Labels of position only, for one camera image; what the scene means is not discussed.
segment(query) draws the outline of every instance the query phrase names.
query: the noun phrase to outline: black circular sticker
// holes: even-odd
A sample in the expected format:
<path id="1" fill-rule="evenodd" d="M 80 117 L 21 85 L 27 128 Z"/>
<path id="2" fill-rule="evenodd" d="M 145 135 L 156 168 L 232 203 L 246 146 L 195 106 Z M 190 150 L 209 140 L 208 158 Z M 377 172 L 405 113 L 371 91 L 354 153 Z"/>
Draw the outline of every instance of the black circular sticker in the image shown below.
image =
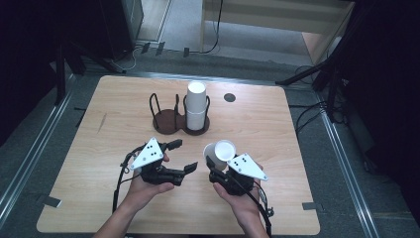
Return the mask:
<path id="1" fill-rule="evenodd" d="M 236 100 L 236 96 L 232 93 L 226 93 L 224 98 L 227 102 L 234 102 Z"/>

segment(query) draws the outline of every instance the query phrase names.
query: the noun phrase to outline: hand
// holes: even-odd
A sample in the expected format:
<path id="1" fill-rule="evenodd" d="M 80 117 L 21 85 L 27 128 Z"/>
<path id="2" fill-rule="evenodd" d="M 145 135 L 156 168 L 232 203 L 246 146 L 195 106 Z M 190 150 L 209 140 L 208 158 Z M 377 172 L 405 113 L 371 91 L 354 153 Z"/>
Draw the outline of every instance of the hand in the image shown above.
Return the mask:
<path id="1" fill-rule="evenodd" d="M 260 211 L 256 203 L 247 195 L 242 196 L 230 195 L 224 187 L 219 183 L 213 183 L 216 192 L 231 205 L 232 211 L 238 220 L 238 224 L 242 227 L 248 237 L 268 237 L 263 228 L 260 219 Z M 260 201 L 259 189 L 255 186 L 250 194 L 258 201 Z"/>
<path id="2" fill-rule="evenodd" d="M 168 162 L 169 157 L 164 154 L 163 160 Z M 138 174 L 138 172 L 134 172 L 133 177 L 136 177 Z M 170 182 L 154 185 L 144 182 L 142 178 L 134 178 L 130 184 L 129 191 L 120 206 L 127 207 L 137 213 L 139 210 L 143 209 L 154 196 L 172 190 L 173 188 L 174 185 Z"/>

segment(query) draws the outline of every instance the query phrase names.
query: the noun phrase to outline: white paper cup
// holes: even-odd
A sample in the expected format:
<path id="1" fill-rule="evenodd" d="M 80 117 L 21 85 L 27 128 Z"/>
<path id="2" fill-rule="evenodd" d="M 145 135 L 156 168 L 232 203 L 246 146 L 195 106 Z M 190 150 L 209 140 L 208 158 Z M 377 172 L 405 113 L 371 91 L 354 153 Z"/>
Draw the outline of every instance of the white paper cup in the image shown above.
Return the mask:
<path id="1" fill-rule="evenodd" d="M 200 113 L 186 111 L 186 127 L 189 130 L 197 131 L 203 129 L 205 121 L 206 111 L 202 111 Z"/>
<path id="2" fill-rule="evenodd" d="M 228 165 L 227 162 L 234 159 L 235 155 L 235 145 L 228 140 L 208 144 L 203 151 L 204 160 L 209 157 L 215 164 L 215 168 L 219 171 L 224 170 Z"/>
<path id="3" fill-rule="evenodd" d="M 200 113 L 206 110 L 206 84 L 200 81 L 191 81 L 188 83 L 186 93 L 186 110 L 192 113 Z"/>

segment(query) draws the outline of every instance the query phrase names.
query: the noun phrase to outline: white cup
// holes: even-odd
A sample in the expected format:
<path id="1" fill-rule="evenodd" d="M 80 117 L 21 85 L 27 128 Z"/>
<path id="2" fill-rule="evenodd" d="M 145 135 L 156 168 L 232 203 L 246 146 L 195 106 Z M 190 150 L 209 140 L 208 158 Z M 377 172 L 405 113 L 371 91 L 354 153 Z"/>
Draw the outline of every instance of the white cup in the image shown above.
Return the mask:
<path id="1" fill-rule="evenodd" d="M 206 110 L 206 84 L 201 81 L 190 81 L 186 93 L 186 110 L 192 113 L 201 113 Z"/>
<path id="2" fill-rule="evenodd" d="M 228 140 L 208 144 L 203 151 L 204 160 L 207 161 L 206 158 L 209 157 L 219 171 L 224 170 L 228 165 L 227 162 L 234 159 L 235 155 L 235 145 Z"/>
<path id="3" fill-rule="evenodd" d="M 189 130 L 197 131 L 203 129 L 205 121 L 206 111 L 202 111 L 200 113 L 186 111 L 186 127 Z"/>

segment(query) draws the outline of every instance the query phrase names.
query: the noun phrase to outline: gray floor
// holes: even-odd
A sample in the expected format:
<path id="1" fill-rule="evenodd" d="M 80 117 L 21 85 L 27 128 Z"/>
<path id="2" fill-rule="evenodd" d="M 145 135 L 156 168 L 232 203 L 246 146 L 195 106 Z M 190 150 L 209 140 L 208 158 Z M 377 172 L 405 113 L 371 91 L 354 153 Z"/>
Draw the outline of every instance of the gray floor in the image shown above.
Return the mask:
<path id="1" fill-rule="evenodd" d="M 197 44 L 197 40 L 188 38 L 185 34 L 180 34 L 185 38 L 185 41 L 182 41 L 182 37 L 176 34 L 179 34 L 179 31 L 171 29 L 169 23 L 173 22 L 174 20 L 170 19 L 177 15 L 176 7 L 181 9 L 176 3 L 185 2 L 201 1 L 173 0 L 173 8 L 168 14 L 161 36 L 161 39 L 166 41 L 167 49 L 178 50 L 180 48 L 182 50 L 186 46 L 193 49 L 194 46 L 197 46 L 194 45 Z M 222 33 L 221 49 L 225 48 L 224 43 L 226 43 L 223 40 L 225 36 L 222 37 Z M 248 46 L 251 40 L 247 39 L 246 42 L 247 44 L 243 46 Z M 287 79 L 303 69 L 300 67 L 301 65 L 308 64 L 306 60 L 309 57 L 304 54 L 305 49 L 300 44 L 301 42 L 294 41 L 294 43 L 293 46 L 283 46 L 283 52 L 279 51 L 283 56 L 295 55 L 295 58 L 284 57 L 284 59 L 274 60 L 274 58 L 265 57 L 264 54 L 254 54 L 255 59 L 254 57 L 250 59 L 250 56 L 245 57 L 241 54 L 241 45 L 237 44 L 235 46 L 236 51 L 231 51 L 223 56 L 217 54 L 216 56 L 191 55 L 184 58 L 182 53 L 172 51 L 164 51 L 160 56 L 156 56 L 156 50 L 150 49 L 145 54 L 141 54 L 140 51 L 134 53 L 136 64 L 131 56 L 127 56 L 116 63 L 126 68 L 133 66 L 133 68 L 127 70 L 128 75 L 167 78 L 174 75 L 176 77 L 185 75 L 185 78 L 198 75 L 212 80 L 273 85 L 274 81 Z M 77 130 L 75 125 L 82 116 L 82 111 L 74 110 L 74 107 L 86 108 L 99 78 L 102 75 L 109 74 L 90 60 L 86 61 L 86 65 L 88 72 L 84 76 L 78 76 L 73 87 L 69 88 L 72 88 L 72 90 L 69 90 L 71 97 L 68 100 L 68 105 L 66 105 L 61 118 L 56 123 L 55 129 L 39 156 L 37 165 L 31 172 L 21 195 L 0 230 L 1 238 L 91 237 L 91 234 L 43 234 L 38 232 L 36 228 L 37 220 L 43 209 L 43 206 L 38 204 L 36 200 L 41 194 L 50 193 Z M 285 91 L 289 105 L 309 105 L 318 100 L 316 93 L 310 89 L 310 84 L 305 82 L 298 82 L 285 87 Z M 48 94 L 14 132 L 7 143 L 0 148 L 0 157 L 9 159 L 0 168 L 2 175 L 0 188 L 2 191 L 13 179 L 43 125 L 51 115 L 54 94 L 54 90 Z M 301 108 L 290 109 L 294 122 L 302 111 Z M 318 110 L 311 111 L 302 118 L 302 121 L 306 121 L 317 112 Z M 364 170 L 362 155 L 350 130 L 345 125 L 337 124 L 335 126 L 349 163 L 367 201 L 379 236 L 420 237 L 420 229 L 410 215 L 399 192 L 399 187 L 387 177 L 373 176 L 367 173 Z M 308 124 L 299 133 L 299 146 L 314 200 L 324 207 L 324 210 L 318 210 L 321 232 L 316 237 L 364 237 L 365 232 L 342 174 L 336 151 L 332 146 L 321 117 Z"/>

